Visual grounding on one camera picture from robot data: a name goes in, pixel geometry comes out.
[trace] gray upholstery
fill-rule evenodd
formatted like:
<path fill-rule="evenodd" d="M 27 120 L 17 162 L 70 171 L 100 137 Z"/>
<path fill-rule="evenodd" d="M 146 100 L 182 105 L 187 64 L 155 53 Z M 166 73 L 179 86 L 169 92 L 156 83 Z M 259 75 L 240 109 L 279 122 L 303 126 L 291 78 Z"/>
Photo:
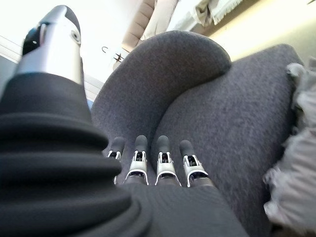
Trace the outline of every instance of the gray upholstery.
<path fill-rule="evenodd" d="M 126 139 L 118 182 L 123 182 L 128 172 L 136 137 L 145 135 L 151 145 L 163 114 L 177 96 L 217 78 L 230 65 L 229 56 L 218 44 L 183 32 L 163 33 L 146 40 L 126 57 L 92 107 L 95 125 L 110 141 L 116 136 Z M 153 183 L 156 175 L 150 165 L 148 169 Z"/>
<path fill-rule="evenodd" d="M 181 140 L 190 140 L 211 179 L 254 237 L 268 236 L 270 231 L 263 210 L 269 194 L 262 177 L 281 158 L 281 144 L 294 122 L 285 67 L 295 61 L 293 49 L 279 45 L 234 62 L 225 75 L 179 96 L 154 138 L 169 137 L 182 183 L 178 146 Z M 156 153 L 154 145 L 153 165 Z"/>
<path fill-rule="evenodd" d="M 293 124 L 292 86 L 284 70 L 291 62 L 300 61 L 288 45 L 230 68 L 219 45 L 194 33 L 169 32 L 145 41 L 114 71 L 92 108 L 94 123 L 110 141 L 126 138 L 119 182 L 129 169 L 136 136 L 144 134 L 153 144 L 148 167 L 154 184 L 156 140 L 164 134 L 184 184 L 178 144 L 191 140 L 246 231 L 269 236 L 262 175 L 280 159 Z"/>

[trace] white fabric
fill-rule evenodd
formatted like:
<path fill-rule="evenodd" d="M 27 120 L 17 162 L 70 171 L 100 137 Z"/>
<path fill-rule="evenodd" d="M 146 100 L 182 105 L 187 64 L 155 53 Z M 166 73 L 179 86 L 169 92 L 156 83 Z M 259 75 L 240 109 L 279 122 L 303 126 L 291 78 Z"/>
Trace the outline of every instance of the white fabric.
<path fill-rule="evenodd" d="M 217 25 L 226 14 L 230 13 L 242 0 L 211 0 L 209 9 L 211 10 L 214 24 Z"/>
<path fill-rule="evenodd" d="M 167 31 L 191 31 L 197 24 L 218 24 L 242 0 L 181 0 L 178 2 Z"/>
<path fill-rule="evenodd" d="M 166 32 L 173 11 L 178 3 L 178 0 L 158 0 L 155 4 L 153 15 L 140 40 L 144 41 Z"/>
<path fill-rule="evenodd" d="M 310 65 L 315 64 L 312 58 Z M 316 68 L 290 64 L 287 70 L 298 83 L 293 96 L 298 134 L 287 140 L 282 160 L 264 177 L 271 189 L 264 209 L 273 223 L 316 233 Z"/>

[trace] beige wall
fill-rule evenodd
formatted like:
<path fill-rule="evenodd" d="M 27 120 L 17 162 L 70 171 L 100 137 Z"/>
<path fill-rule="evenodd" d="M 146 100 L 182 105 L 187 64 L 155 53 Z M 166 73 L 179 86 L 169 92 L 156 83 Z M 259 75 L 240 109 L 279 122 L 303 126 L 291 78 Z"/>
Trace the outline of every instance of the beige wall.
<path fill-rule="evenodd" d="M 240 14 L 234 16 L 232 12 L 233 18 L 221 27 L 216 26 L 209 37 L 222 45 L 232 60 L 287 43 L 306 63 L 309 55 L 316 56 L 316 2 L 307 5 L 308 2 L 244 0 L 236 9 Z"/>

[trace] gray fabric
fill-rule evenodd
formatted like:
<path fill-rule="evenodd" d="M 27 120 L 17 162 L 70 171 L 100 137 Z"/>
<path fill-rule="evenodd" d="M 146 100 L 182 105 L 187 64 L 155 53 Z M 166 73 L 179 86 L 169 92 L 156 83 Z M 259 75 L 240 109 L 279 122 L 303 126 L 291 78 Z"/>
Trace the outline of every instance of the gray fabric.
<path fill-rule="evenodd" d="M 281 143 L 294 121 L 292 86 L 284 70 L 291 62 L 300 62 L 293 48 L 279 45 L 234 62 L 219 77 L 230 67 L 221 47 L 193 33 L 164 33 L 137 47 L 111 75 L 92 108 L 93 121 L 110 141 L 126 139 L 122 176 L 135 138 L 144 134 L 153 142 L 152 185 L 157 138 L 169 137 L 182 182 L 178 144 L 191 140 L 248 233 L 269 236 L 262 175 L 281 157 Z"/>
<path fill-rule="evenodd" d="M 194 145 L 215 185 L 250 236 L 269 236 L 262 176 L 281 158 L 281 144 L 294 122 L 292 85 L 285 73 L 299 62 L 293 48 L 279 45 L 233 63 L 223 76 L 192 88 L 168 108 L 155 134 L 169 137 L 175 168 L 185 183 L 179 142 Z M 156 146 L 151 162 L 155 167 Z"/>
<path fill-rule="evenodd" d="M 177 96 L 217 78 L 230 66 L 222 47 L 188 32 L 150 38 L 126 57 L 106 81 L 91 111 L 94 124 L 110 141 L 116 136 L 126 139 L 118 183 L 128 172 L 136 137 L 145 135 L 150 145 L 164 112 Z M 148 175 L 154 183 L 150 164 Z"/>
<path fill-rule="evenodd" d="M 247 237 L 246 231 L 214 187 L 123 185 L 164 237 Z"/>

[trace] robotic hand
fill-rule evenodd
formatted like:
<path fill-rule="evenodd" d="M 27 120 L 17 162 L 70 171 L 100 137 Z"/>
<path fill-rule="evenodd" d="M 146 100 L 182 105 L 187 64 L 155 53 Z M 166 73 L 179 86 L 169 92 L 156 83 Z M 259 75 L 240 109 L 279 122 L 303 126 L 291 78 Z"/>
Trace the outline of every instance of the robotic hand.
<path fill-rule="evenodd" d="M 108 157 L 121 158 L 124 143 L 122 138 L 116 138 L 113 142 L 113 147 L 120 143 L 120 149 L 111 148 Z M 157 160 L 157 179 L 155 185 L 175 185 L 181 186 L 181 183 L 176 175 L 173 165 L 173 160 L 170 154 L 170 142 L 168 137 L 160 136 L 157 140 L 158 145 L 158 160 Z M 125 184 L 140 183 L 149 185 L 147 178 L 147 138 L 140 135 L 135 141 L 135 152 L 132 158 L 129 172 L 125 179 Z M 197 186 L 213 186 L 213 182 L 208 177 L 201 162 L 195 155 L 191 142 L 184 140 L 180 143 L 180 153 L 183 158 L 183 167 L 187 177 L 187 187 Z"/>

